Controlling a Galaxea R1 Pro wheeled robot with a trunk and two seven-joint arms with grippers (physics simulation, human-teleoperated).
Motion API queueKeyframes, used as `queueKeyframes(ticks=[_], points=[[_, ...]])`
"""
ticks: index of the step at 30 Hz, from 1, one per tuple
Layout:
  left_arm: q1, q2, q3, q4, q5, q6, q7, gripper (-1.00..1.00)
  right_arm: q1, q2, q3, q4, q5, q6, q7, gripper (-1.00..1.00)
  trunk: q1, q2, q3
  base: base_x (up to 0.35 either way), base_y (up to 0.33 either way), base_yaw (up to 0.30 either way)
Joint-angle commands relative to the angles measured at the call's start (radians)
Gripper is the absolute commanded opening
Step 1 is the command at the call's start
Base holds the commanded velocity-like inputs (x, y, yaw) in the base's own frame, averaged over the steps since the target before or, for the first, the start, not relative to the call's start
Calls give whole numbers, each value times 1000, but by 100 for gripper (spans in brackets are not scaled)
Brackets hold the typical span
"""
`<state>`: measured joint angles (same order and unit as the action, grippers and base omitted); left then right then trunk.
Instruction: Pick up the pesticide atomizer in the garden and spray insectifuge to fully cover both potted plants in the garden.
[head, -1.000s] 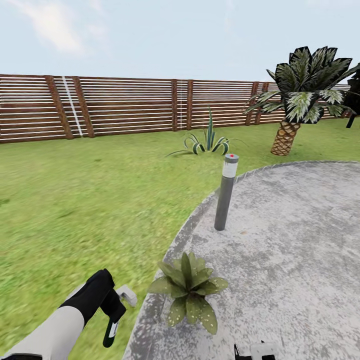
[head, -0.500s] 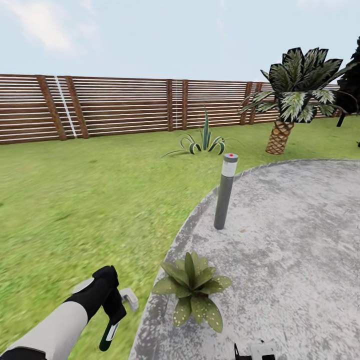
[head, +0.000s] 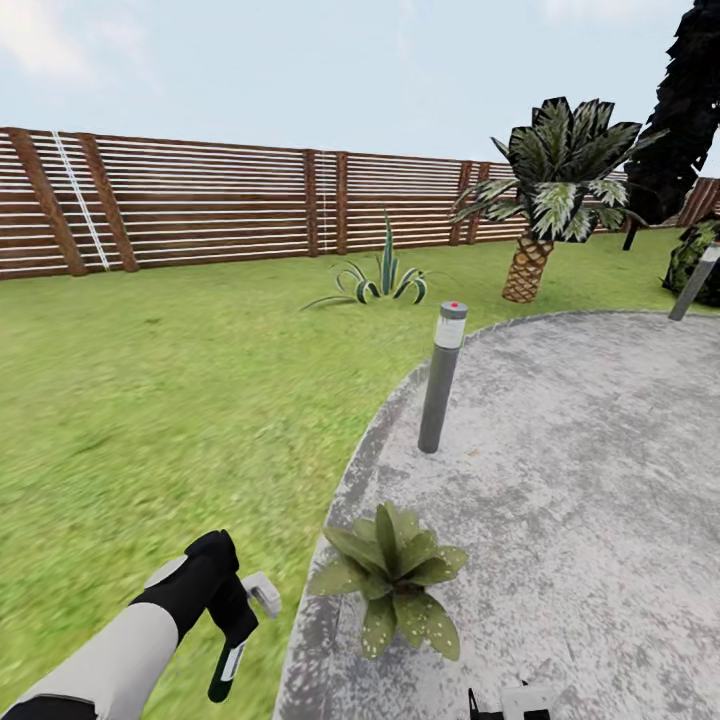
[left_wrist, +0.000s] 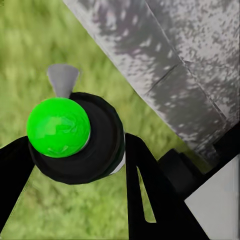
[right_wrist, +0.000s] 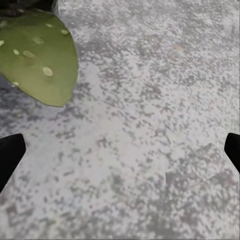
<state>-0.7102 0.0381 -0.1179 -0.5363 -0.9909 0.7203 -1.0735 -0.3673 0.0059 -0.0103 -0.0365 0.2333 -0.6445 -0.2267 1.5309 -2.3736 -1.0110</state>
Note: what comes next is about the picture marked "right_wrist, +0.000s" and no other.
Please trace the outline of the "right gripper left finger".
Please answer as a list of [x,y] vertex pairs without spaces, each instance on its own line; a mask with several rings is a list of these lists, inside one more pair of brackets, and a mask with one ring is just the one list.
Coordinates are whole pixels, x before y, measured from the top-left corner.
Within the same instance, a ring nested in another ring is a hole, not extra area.
[[0,193],[26,153],[22,133],[0,138]]

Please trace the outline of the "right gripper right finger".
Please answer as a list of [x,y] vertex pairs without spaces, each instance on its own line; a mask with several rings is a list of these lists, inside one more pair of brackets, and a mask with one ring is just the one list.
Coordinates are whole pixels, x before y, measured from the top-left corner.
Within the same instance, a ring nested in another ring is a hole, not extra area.
[[229,133],[227,135],[224,151],[240,173],[240,135]]

